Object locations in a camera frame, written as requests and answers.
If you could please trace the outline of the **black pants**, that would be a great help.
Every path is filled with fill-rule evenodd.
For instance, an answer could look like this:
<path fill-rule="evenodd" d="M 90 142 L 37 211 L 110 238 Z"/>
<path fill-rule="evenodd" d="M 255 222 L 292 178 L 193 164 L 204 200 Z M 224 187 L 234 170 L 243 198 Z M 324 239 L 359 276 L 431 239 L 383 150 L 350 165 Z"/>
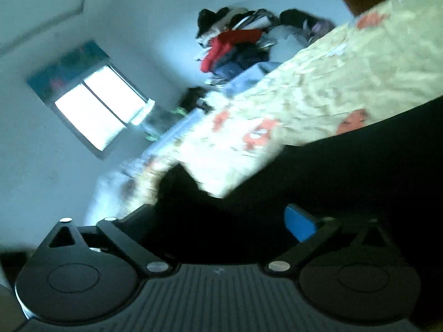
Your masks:
<path fill-rule="evenodd" d="M 181 167 L 161 180 L 154 241 L 185 263 L 272 259 L 294 244 L 284 212 L 376 218 L 412 249 L 442 245 L 442 99 L 352 132 L 286 146 L 222 199 Z"/>

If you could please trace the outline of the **window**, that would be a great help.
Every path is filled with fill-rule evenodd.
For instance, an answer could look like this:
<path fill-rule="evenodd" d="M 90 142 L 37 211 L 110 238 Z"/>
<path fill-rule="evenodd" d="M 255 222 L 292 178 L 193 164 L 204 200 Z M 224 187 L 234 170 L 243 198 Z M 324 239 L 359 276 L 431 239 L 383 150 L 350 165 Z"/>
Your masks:
<path fill-rule="evenodd" d="M 140 125 L 155 106 L 112 64 L 84 76 L 53 102 L 79 140 L 103 158 L 128 128 Z"/>

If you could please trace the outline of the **blue poster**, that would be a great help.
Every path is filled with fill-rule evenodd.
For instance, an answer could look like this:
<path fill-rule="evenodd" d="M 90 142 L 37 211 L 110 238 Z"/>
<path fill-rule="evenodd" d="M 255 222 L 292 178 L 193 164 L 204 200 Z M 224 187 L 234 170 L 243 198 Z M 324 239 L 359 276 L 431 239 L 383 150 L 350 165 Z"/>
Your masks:
<path fill-rule="evenodd" d="M 109 59 L 108 54 L 90 40 L 32 74 L 26 82 L 44 103 L 51 103 Z"/>

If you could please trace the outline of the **black bag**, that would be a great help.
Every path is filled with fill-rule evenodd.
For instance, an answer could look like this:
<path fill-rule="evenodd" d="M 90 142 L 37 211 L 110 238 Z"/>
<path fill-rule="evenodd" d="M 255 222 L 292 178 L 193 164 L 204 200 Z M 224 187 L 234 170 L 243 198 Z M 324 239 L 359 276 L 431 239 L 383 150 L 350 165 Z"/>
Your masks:
<path fill-rule="evenodd" d="M 213 107 L 210 106 L 205 100 L 207 94 L 209 94 L 209 91 L 202 87 L 188 88 L 179 102 L 179 107 L 184 109 L 186 112 L 191 112 L 194 109 L 200 109 L 205 113 L 210 113 L 213 110 Z"/>

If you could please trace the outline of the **yellow carrot print bedsheet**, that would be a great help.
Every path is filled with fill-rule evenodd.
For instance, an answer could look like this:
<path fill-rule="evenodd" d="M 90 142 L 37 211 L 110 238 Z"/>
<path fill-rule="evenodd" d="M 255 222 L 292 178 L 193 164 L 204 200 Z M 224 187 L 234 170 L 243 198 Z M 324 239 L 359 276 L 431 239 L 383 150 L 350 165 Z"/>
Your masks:
<path fill-rule="evenodd" d="M 147 162 L 121 217 L 153 204 L 160 179 L 175 164 L 220 198 L 283 145 L 330 137 L 353 112 L 373 124 L 441 97 L 442 0 L 386 0 L 369 16 L 378 25 L 332 30 Z"/>

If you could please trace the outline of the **pile of clothes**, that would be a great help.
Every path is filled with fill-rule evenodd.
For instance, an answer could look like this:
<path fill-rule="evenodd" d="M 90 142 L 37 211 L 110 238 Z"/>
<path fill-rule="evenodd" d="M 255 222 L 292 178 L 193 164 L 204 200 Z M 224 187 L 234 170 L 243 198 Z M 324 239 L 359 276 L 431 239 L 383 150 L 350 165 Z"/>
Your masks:
<path fill-rule="evenodd" d="M 195 40 L 203 49 L 196 61 L 208 76 L 206 85 L 220 86 L 254 66 L 282 64 L 334 30 L 328 19 L 298 9 L 275 15 L 267 9 L 223 7 L 203 9 Z"/>

